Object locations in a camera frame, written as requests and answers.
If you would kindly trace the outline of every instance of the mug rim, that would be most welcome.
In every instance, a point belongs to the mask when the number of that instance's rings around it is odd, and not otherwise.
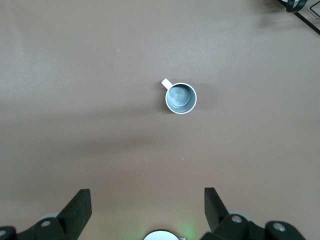
[[[174,110],[172,110],[172,109],[170,108],[170,106],[169,106],[169,104],[168,104],[168,101],[167,101],[167,96],[168,96],[168,93],[169,93],[170,89],[172,89],[172,88],[173,88],[174,86],[176,86],[176,85],[186,85],[187,87],[191,88],[192,91],[194,92],[195,101],[194,101],[194,104],[193,104],[192,108],[190,108],[190,110],[185,111],[185,112],[176,112],[176,111],[174,111]],[[187,113],[189,113],[189,112],[190,112],[192,109],[194,109],[194,107],[196,106],[197,99],[198,99],[198,98],[197,98],[197,93],[196,93],[195,89],[194,89],[192,86],[190,86],[189,84],[184,83],[184,82],[178,82],[178,83],[172,84],[172,86],[166,91],[166,94],[165,94],[165,103],[166,103],[167,107],[171,110],[171,112],[173,112],[173,113],[175,113],[175,114],[187,114]]]

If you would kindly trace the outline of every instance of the mug handle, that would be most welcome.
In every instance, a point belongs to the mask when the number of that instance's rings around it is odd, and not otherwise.
[[[285,6],[285,10],[288,13],[297,13],[299,12],[307,3],[308,0],[299,0],[298,3],[295,5],[295,0],[288,0]]]
[[[173,84],[166,78],[161,83],[167,90],[169,90],[173,86]]]

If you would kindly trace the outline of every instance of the table surface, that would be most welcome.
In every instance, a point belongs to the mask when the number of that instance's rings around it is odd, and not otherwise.
[[[0,226],[89,188],[80,240],[198,240],[215,187],[320,239],[320,36],[277,0],[2,0],[0,32]]]

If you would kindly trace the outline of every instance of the white mug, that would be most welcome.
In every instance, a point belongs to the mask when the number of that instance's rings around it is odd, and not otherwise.
[[[183,82],[172,84],[166,78],[161,83],[167,89],[165,102],[172,112],[187,114],[194,109],[197,103],[197,94],[192,86]]]

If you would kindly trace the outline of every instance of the silver bolt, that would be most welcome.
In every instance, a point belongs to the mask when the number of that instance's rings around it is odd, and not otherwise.
[[[50,223],[51,223],[51,222],[50,222],[49,220],[44,221],[43,223],[41,223],[41,227],[44,228],[44,227],[46,227],[46,226],[49,226]]]
[[[0,230],[0,237],[6,235],[7,231],[6,230]]]
[[[283,226],[281,223],[276,222],[273,224],[274,229],[280,231],[280,232],[284,232],[286,230],[285,226]]]
[[[232,219],[232,221],[234,221],[234,222],[237,223],[237,224],[242,223],[242,219],[241,219],[241,217],[239,217],[238,215],[232,216],[231,219]]]

